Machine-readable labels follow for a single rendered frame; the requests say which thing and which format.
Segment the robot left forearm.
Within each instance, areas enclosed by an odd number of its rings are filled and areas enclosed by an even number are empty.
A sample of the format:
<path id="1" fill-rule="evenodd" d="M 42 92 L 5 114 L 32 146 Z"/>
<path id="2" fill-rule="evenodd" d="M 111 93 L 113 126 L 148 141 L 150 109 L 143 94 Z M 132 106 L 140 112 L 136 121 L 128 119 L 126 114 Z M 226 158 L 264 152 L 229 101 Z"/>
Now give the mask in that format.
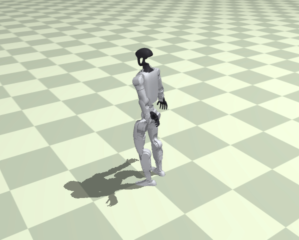
<path id="1" fill-rule="evenodd" d="M 144 102 L 142 100 L 139 100 L 138 101 L 140 107 L 141 107 L 141 110 L 143 112 L 143 118 L 146 120 L 146 121 L 149 121 L 151 119 L 151 114 L 150 114 L 150 108 L 149 106 L 145 105 Z"/>

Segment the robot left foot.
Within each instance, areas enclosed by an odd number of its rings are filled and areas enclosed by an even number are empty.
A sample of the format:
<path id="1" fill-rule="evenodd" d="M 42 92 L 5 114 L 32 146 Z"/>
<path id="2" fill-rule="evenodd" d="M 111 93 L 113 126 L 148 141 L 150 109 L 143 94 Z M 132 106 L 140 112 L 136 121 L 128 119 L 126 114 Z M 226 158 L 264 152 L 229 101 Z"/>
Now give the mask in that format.
<path id="1" fill-rule="evenodd" d="M 138 186 L 156 186 L 157 185 L 155 180 L 151 180 L 150 183 L 147 183 L 147 179 L 141 180 L 141 181 L 136 181 L 135 184 Z"/>

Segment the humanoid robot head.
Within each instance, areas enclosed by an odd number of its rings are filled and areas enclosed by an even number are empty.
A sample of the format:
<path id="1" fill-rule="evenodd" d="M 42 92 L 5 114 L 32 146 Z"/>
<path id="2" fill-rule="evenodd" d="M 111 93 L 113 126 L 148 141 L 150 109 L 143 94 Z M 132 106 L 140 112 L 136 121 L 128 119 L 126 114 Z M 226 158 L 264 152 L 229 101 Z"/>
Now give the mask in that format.
<path id="1" fill-rule="evenodd" d="M 150 67 L 149 63 L 145 62 L 145 59 L 147 59 L 148 57 L 151 57 L 153 55 L 153 52 L 150 49 L 141 48 L 138 51 L 136 51 L 135 55 L 137 57 L 139 66 L 142 66 L 144 69 L 143 72 L 150 73 L 150 72 L 154 71 L 154 69 Z M 143 58 L 142 63 L 140 63 L 140 58 Z"/>

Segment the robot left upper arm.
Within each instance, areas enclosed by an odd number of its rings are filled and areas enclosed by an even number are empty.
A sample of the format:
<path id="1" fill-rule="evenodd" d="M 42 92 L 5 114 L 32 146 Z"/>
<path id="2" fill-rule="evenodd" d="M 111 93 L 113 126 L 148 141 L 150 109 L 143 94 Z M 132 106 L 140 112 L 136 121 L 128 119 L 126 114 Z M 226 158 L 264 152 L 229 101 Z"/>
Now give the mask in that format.
<path id="1" fill-rule="evenodd" d="M 146 106 L 149 103 L 149 99 L 147 98 L 146 91 L 144 89 L 143 75 L 139 74 L 139 75 L 135 76 L 132 79 L 132 84 L 136 88 L 136 91 L 137 91 L 138 96 L 140 97 L 140 100 L 142 100 L 144 102 L 144 105 Z"/>

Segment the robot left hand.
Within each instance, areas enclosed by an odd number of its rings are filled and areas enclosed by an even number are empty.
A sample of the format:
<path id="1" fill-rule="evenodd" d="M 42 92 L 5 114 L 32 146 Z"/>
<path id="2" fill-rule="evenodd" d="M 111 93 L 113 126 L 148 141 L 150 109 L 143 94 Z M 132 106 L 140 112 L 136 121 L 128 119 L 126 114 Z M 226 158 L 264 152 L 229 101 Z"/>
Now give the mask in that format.
<path id="1" fill-rule="evenodd" d="M 156 127 L 158 127 L 160 125 L 158 115 L 155 112 L 151 111 L 150 112 L 150 117 L 151 117 L 152 120 L 155 120 L 155 123 L 156 123 L 155 125 L 157 125 Z"/>

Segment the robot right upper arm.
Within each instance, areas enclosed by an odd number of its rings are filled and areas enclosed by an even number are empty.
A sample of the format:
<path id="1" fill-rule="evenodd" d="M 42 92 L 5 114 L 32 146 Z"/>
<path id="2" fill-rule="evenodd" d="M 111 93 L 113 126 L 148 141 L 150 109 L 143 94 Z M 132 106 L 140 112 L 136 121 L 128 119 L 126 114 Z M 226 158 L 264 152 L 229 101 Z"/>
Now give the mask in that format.
<path id="1" fill-rule="evenodd" d="M 158 90 L 161 90 L 163 88 L 163 85 L 162 85 L 162 79 L 161 79 L 161 75 L 160 75 L 160 69 L 156 68 L 156 67 L 154 67 L 154 68 L 157 70 L 157 73 L 158 73 Z"/>

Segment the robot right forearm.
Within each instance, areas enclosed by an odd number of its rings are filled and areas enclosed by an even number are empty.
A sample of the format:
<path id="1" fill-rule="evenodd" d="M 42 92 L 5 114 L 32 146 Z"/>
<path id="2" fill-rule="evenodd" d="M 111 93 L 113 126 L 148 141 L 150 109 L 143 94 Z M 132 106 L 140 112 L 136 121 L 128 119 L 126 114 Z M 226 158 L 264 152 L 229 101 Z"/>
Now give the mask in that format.
<path id="1" fill-rule="evenodd" d="M 158 91 L 158 101 L 163 102 L 163 98 L 164 98 L 164 87 L 162 86 L 162 89 Z"/>

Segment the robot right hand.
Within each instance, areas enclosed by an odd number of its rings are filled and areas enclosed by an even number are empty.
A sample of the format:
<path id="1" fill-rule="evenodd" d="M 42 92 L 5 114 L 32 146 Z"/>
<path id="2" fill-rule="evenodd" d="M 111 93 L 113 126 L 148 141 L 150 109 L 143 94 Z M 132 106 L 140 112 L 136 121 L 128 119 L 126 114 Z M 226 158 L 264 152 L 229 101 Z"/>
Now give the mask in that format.
<path id="1" fill-rule="evenodd" d="M 159 99 L 159 98 L 158 98 Z M 160 103 L 160 108 L 161 108 L 161 106 L 162 106 L 162 109 L 163 109 L 163 107 L 164 107 L 164 110 L 165 110 L 165 108 L 166 108 L 166 110 L 167 110 L 167 107 L 168 107 L 168 105 L 167 105 L 167 102 L 165 101 L 165 98 L 163 98 L 163 102 L 161 102 L 161 101 L 158 101 L 157 102 L 157 105 Z"/>

